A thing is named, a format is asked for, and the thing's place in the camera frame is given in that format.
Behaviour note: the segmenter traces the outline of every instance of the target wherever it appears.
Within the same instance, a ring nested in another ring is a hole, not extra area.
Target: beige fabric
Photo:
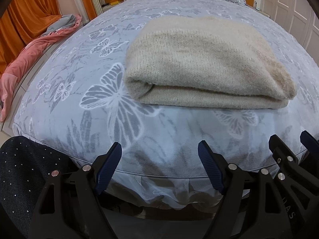
[[[253,27],[215,17],[163,16],[126,53],[124,81],[146,104],[281,108],[295,84]]]

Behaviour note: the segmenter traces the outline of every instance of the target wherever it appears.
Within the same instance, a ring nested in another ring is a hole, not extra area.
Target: person's leg
[[[47,176],[68,172],[69,157],[23,136],[12,137],[0,149],[0,204],[25,236]]]

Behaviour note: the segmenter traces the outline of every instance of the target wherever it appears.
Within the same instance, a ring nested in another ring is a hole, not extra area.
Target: butterfly pattern
[[[52,70],[50,70],[50,72],[48,72],[47,75],[38,83],[36,87],[38,89],[38,92],[36,93],[35,98],[32,101],[33,104],[35,104],[40,95],[44,94],[47,90],[51,88],[51,84],[45,83],[51,73]]]
[[[82,97],[80,107],[93,110],[104,107],[108,110],[107,130],[111,141],[118,141],[128,147],[143,132],[141,116],[153,117],[158,106],[141,105],[127,93],[123,83],[124,67],[115,63],[101,79],[101,84],[92,85]]]
[[[61,100],[65,101],[67,97],[69,97],[70,92],[73,89],[73,86],[75,85],[76,81],[64,84],[63,82],[59,84],[58,89],[55,92],[53,101]]]
[[[123,83],[126,49],[145,23],[170,12],[183,17],[231,17],[254,26],[291,74],[297,96],[279,110],[135,102]],[[103,32],[110,25],[116,29]],[[298,158],[304,154],[299,141],[303,129],[319,138],[314,124],[319,122],[318,80],[318,66],[293,36],[251,8],[225,0],[127,0],[79,29],[55,51],[30,83],[12,129],[15,135],[38,139],[68,154],[79,167],[118,141],[123,155],[109,193],[120,198],[128,190],[130,202],[151,207],[165,204],[180,209],[194,202],[211,207],[220,198],[196,154],[198,142],[206,140],[214,152],[244,170],[266,167],[276,173],[278,166],[268,146],[271,135],[283,139]]]
[[[91,49],[90,53],[100,52],[100,57],[106,57],[111,54],[115,49],[119,48],[123,44],[128,43],[128,41],[118,41],[110,42],[110,39],[107,37],[102,40],[97,46]]]

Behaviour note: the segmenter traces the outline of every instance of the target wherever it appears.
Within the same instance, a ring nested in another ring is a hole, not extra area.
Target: pink blanket
[[[21,78],[42,55],[43,51],[49,45],[60,41],[79,27],[82,18],[79,15],[75,16],[77,20],[73,27],[63,28],[46,36],[36,38],[20,52],[16,60],[7,66],[0,80],[0,97],[3,101],[3,108],[1,109],[0,107],[0,122],[3,122],[9,113],[15,85],[20,82]]]

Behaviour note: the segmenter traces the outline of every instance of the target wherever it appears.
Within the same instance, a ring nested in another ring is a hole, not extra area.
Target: metal screw
[[[59,171],[58,171],[58,170],[55,170],[55,171],[53,171],[53,172],[51,173],[51,175],[52,175],[53,177],[56,177],[56,176],[59,175]]]
[[[91,170],[91,166],[90,166],[89,164],[84,165],[84,166],[82,167],[82,170],[84,170],[85,172],[87,172],[87,171]]]
[[[261,169],[261,173],[264,175],[267,175],[269,173],[269,171],[267,169]]]
[[[237,165],[236,165],[236,164],[229,164],[229,165],[228,165],[228,168],[229,168],[230,170],[236,170],[236,169],[237,169]]]
[[[281,181],[283,181],[286,178],[286,176],[281,172],[278,174],[278,179],[280,179]]]

